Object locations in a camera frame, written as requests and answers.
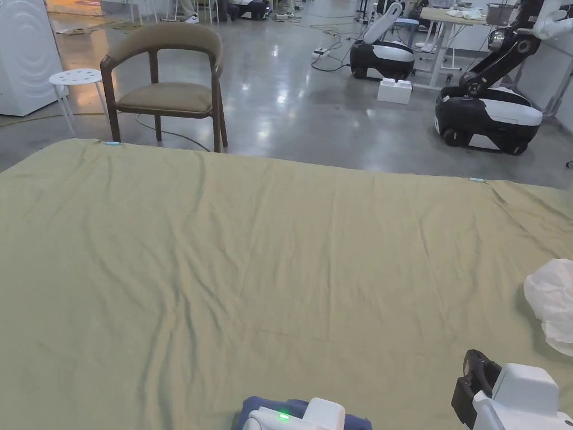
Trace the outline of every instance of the navy blue cloth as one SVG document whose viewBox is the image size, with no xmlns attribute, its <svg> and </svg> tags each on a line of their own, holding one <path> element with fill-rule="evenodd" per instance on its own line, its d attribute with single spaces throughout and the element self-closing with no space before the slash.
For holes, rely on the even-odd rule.
<svg viewBox="0 0 573 430">
<path fill-rule="evenodd" d="M 239 414 L 234 430 L 242 430 L 249 418 L 249 413 L 261 406 L 274 411 L 286 413 L 293 417 L 302 418 L 304 412 L 307 410 L 308 402 L 305 402 L 304 400 L 287 400 L 286 402 L 279 402 L 257 396 L 249 397 L 243 402 L 243 408 L 241 409 L 241 413 Z M 348 413 L 344 418 L 344 430 L 372 430 L 372 423 L 370 423 L 366 418 L 358 418 Z"/>
</svg>

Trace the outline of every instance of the person leg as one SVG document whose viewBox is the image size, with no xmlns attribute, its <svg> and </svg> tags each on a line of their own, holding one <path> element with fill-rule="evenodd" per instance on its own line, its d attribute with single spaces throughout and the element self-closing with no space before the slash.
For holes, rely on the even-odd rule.
<svg viewBox="0 0 573 430">
<path fill-rule="evenodd" d="M 229 12 L 229 3 L 227 0 L 217 0 L 217 6 L 219 7 L 219 16 L 217 19 L 219 22 L 227 21 L 227 13 Z"/>
<path fill-rule="evenodd" d="M 179 0 L 185 13 L 185 22 L 188 24 L 197 24 L 199 22 L 199 15 L 193 7 L 193 0 Z"/>
</svg>

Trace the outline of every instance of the chair seat cushion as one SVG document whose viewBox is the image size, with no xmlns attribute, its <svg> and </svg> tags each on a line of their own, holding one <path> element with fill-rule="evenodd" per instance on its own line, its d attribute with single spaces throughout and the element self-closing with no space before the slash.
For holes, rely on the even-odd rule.
<svg viewBox="0 0 573 430">
<path fill-rule="evenodd" d="M 211 90 L 203 85 L 184 82 L 160 82 L 134 89 L 117 103 L 125 108 L 160 109 L 206 114 L 211 110 Z"/>
</svg>

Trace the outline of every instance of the white plastic bag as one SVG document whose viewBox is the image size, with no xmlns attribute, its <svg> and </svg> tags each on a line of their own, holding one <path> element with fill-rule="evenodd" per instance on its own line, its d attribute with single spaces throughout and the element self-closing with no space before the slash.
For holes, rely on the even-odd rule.
<svg viewBox="0 0 573 430">
<path fill-rule="evenodd" d="M 573 357 L 573 261 L 551 260 L 523 284 L 547 343 Z"/>
</svg>

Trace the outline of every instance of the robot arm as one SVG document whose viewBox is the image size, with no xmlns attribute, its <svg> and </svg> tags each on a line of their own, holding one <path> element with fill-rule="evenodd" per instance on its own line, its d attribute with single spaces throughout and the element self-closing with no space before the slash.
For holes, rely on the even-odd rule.
<svg viewBox="0 0 573 430">
<path fill-rule="evenodd" d="M 564 19 L 567 12 L 560 9 L 561 6 L 569 4 L 571 0 L 545 0 L 533 25 L 533 35 L 545 40 L 573 32 L 573 18 Z"/>
<path fill-rule="evenodd" d="M 522 0 L 517 18 L 510 27 L 493 31 L 488 48 L 492 51 L 460 78 L 460 87 L 472 96 L 486 89 L 535 54 L 541 40 L 573 32 L 573 18 L 561 6 L 573 0 Z"/>
<path fill-rule="evenodd" d="M 540 368 L 509 363 L 503 368 L 469 350 L 452 406 L 470 430 L 565 430 L 571 418 L 559 412 L 559 388 Z"/>
<path fill-rule="evenodd" d="M 398 2 L 392 3 L 386 13 L 378 18 L 374 24 L 372 24 L 370 30 L 366 32 L 363 40 L 364 43 L 372 45 L 375 41 L 380 39 L 385 32 L 392 28 L 394 22 L 396 22 L 401 14 L 402 5 Z"/>
</svg>

